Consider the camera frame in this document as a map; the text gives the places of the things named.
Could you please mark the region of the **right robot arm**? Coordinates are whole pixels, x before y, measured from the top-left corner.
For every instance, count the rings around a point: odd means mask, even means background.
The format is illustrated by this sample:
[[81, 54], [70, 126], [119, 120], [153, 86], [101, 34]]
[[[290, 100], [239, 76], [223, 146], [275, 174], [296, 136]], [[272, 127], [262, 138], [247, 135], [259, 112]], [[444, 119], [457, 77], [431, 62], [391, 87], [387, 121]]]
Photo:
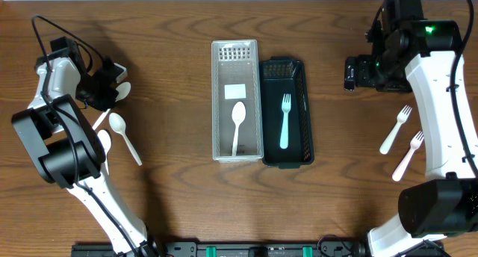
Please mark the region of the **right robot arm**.
[[415, 96], [426, 149], [425, 182], [402, 191], [397, 214], [367, 233], [367, 256], [428, 256], [438, 241], [477, 230], [477, 133], [463, 70], [469, 37], [453, 20], [426, 19], [421, 0], [384, 0], [366, 34], [372, 52], [346, 59], [346, 90]]

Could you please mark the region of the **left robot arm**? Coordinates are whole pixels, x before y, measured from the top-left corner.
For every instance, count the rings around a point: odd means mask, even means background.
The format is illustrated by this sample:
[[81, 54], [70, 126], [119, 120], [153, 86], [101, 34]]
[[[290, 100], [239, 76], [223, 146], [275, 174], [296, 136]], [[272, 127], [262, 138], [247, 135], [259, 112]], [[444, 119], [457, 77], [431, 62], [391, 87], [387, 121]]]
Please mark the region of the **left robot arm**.
[[115, 256], [159, 256], [145, 223], [125, 204], [108, 174], [105, 149], [77, 106], [106, 111], [119, 92], [112, 87], [127, 76], [125, 67], [104, 58], [90, 75], [82, 45], [61, 37], [52, 52], [37, 59], [39, 84], [34, 100], [12, 116], [12, 125], [40, 176], [66, 189], [95, 217]]

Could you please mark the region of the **pink plastic fork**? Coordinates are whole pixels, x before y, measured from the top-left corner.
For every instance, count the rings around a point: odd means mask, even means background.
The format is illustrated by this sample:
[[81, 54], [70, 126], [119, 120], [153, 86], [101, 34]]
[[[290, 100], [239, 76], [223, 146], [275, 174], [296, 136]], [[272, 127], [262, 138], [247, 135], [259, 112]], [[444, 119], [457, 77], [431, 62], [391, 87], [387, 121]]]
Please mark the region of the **pink plastic fork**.
[[407, 166], [409, 165], [409, 162], [412, 159], [412, 156], [414, 155], [415, 151], [420, 148], [421, 144], [423, 143], [424, 140], [424, 134], [422, 131], [419, 131], [410, 141], [410, 147], [408, 152], [405, 154], [403, 157], [402, 161], [397, 165], [397, 168], [393, 172], [391, 178], [398, 182], [402, 179]]

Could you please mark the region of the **white label sticker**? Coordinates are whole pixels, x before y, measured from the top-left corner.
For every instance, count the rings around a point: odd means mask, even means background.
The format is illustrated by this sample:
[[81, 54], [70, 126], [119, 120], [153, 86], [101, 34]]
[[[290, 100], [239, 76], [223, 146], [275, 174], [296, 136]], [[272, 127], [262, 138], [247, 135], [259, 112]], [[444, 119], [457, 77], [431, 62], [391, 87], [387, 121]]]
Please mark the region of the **white label sticker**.
[[245, 99], [246, 85], [245, 84], [226, 84], [224, 86], [225, 99]]

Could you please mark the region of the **cream plastic fork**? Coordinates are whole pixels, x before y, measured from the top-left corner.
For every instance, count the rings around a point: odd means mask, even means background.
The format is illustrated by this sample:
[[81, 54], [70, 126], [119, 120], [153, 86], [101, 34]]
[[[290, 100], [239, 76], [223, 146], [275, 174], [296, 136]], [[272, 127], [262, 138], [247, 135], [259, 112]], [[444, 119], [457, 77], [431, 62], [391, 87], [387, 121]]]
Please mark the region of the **cream plastic fork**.
[[412, 111], [412, 107], [409, 106], [409, 105], [406, 105], [400, 112], [399, 114], [397, 115], [397, 122], [396, 124], [394, 125], [394, 127], [392, 128], [392, 130], [390, 131], [390, 133], [388, 134], [388, 136], [386, 137], [386, 139], [384, 139], [382, 145], [380, 146], [379, 148], [379, 152], [383, 155], [386, 155], [388, 154], [394, 140], [395, 140], [395, 137], [397, 136], [397, 133], [398, 131], [400, 130], [400, 127], [403, 123], [406, 122], [406, 120], [409, 118], [409, 115]]

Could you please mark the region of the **clear perforated plastic basket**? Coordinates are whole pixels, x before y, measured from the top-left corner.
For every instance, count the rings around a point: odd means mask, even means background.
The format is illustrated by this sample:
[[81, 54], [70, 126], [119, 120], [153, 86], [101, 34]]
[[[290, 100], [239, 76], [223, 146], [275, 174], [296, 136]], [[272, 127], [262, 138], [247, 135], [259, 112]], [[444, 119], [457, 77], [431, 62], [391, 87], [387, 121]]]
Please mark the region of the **clear perforated plastic basket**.
[[[226, 84], [245, 84], [245, 99], [225, 99]], [[261, 90], [256, 40], [215, 40], [211, 44], [212, 157], [220, 163], [258, 161], [264, 157]], [[232, 109], [246, 107], [238, 132], [236, 156], [232, 155], [235, 124]]]

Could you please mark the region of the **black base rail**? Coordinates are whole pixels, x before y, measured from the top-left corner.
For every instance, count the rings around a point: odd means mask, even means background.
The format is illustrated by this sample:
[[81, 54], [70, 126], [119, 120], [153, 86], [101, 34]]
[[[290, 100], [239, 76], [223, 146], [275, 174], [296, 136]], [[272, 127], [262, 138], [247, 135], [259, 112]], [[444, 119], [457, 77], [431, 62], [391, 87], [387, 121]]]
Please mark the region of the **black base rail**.
[[[106, 256], [166, 256], [166, 257], [318, 257], [318, 256], [372, 256], [366, 241], [354, 241], [326, 235], [317, 243], [285, 244], [205, 244], [195, 241], [165, 242], [142, 246], [134, 253], [115, 253], [110, 244], [72, 245], [73, 257]], [[409, 250], [399, 251], [392, 256], [442, 257], [450, 256], [441, 242], [420, 242]]]

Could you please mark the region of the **white plastic spoon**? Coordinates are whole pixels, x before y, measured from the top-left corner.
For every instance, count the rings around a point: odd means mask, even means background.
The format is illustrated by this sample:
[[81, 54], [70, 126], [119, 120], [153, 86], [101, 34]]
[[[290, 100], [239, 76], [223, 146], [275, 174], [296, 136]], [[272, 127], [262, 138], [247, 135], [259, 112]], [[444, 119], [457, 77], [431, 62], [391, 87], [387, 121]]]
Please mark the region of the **white plastic spoon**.
[[[123, 82], [116, 88], [116, 90], [118, 92], [118, 95], [116, 97], [116, 102], [118, 102], [128, 96], [128, 94], [131, 91], [131, 83]], [[109, 108], [99, 116], [99, 118], [95, 121], [95, 123], [92, 126], [93, 130], [96, 130], [101, 125], [102, 121], [106, 118], [106, 116], [108, 115], [110, 111], [111, 109]]]
[[126, 123], [125, 120], [117, 113], [110, 113], [108, 122], [110, 124], [111, 129], [116, 132], [117, 134], [120, 134], [122, 138], [125, 141], [126, 146], [128, 147], [131, 155], [133, 156], [134, 160], [139, 166], [143, 165], [143, 162], [140, 159], [140, 156], [138, 155], [136, 149], [132, 145], [131, 141], [128, 139], [128, 136], [126, 135]]
[[245, 120], [246, 117], [246, 107], [242, 102], [237, 102], [232, 109], [232, 120], [235, 124], [235, 133], [232, 142], [232, 155], [236, 156], [237, 147], [238, 147], [238, 132], [241, 123]]
[[105, 170], [106, 170], [106, 173], [109, 173], [108, 152], [109, 152], [109, 150], [111, 149], [111, 146], [112, 146], [111, 136], [109, 135], [109, 133], [106, 130], [102, 129], [98, 132], [98, 138], [101, 141], [101, 144], [102, 144], [104, 152], [105, 152], [105, 162], [104, 162]]

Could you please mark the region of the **mint green plastic fork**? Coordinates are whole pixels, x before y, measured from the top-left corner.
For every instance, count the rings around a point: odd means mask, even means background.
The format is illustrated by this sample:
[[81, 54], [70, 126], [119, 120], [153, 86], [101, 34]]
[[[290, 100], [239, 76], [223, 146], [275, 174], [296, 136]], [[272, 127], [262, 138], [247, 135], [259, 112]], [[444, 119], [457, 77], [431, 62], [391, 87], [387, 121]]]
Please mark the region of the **mint green plastic fork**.
[[288, 115], [291, 111], [291, 95], [289, 93], [285, 93], [282, 99], [282, 113], [283, 113], [283, 120], [282, 120], [282, 129], [281, 135], [279, 140], [279, 147], [281, 149], [288, 148]]

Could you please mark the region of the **dark green perforated basket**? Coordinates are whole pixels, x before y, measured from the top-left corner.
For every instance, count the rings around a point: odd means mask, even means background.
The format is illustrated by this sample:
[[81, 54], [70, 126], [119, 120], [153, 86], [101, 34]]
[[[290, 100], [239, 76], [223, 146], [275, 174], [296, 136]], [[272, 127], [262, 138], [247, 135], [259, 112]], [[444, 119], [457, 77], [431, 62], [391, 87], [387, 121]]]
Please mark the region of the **dark green perforated basket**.
[[[305, 64], [295, 58], [271, 57], [259, 64], [264, 141], [262, 161], [270, 167], [296, 169], [314, 161], [314, 144]], [[288, 148], [281, 149], [282, 99], [291, 95]]]

